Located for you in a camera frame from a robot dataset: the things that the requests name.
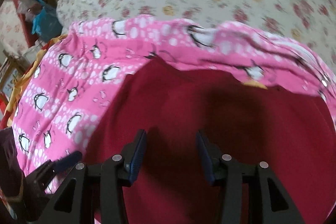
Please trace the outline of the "dark red garment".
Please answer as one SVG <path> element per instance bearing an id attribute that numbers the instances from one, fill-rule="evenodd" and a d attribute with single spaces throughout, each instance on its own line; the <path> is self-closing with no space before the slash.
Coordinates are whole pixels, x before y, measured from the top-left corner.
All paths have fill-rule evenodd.
<path id="1" fill-rule="evenodd" d="M 153 59 L 128 75 L 88 143 L 104 162 L 147 132 L 137 181 L 124 192 L 130 223 L 215 223 L 219 190 L 202 169 L 195 137 L 239 162 L 265 161 L 306 223 L 335 204 L 335 129 L 325 101 L 282 87 L 245 86 L 218 70 L 178 70 Z"/>

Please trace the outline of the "pink penguin blanket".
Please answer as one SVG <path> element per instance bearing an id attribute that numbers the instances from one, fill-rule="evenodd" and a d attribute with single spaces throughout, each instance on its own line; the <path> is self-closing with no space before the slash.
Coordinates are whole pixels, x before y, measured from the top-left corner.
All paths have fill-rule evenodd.
<path id="1" fill-rule="evenodd" d="M 74 151 L 84 161 L 92 134 L 125 78 L 153 59 L 183 71 L 224 71 L 245 86 L 319 96 L 335 129 L 335 74 L 291 38 L 230 21 L 208 29 L 187 19 L 148 15 L 75 22 L 46 52 L 15 111 L 15 149 L 9 158 L 14 180 L 22 184 L 47 160 Z"/>

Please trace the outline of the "blue cloth bundle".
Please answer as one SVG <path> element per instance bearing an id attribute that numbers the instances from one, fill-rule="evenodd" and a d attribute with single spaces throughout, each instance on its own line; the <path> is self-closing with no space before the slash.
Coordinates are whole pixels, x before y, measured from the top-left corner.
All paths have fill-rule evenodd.
<path id="1" fill-rule="evenodd" d="M 37 35 L 43 42 L 48 42 L 60 36 L 62 25 L 56 15 L 56 9 L 44 0 L 35 0 L 42 5 L 42 10 L 33 19 L 31 34 Z"/>

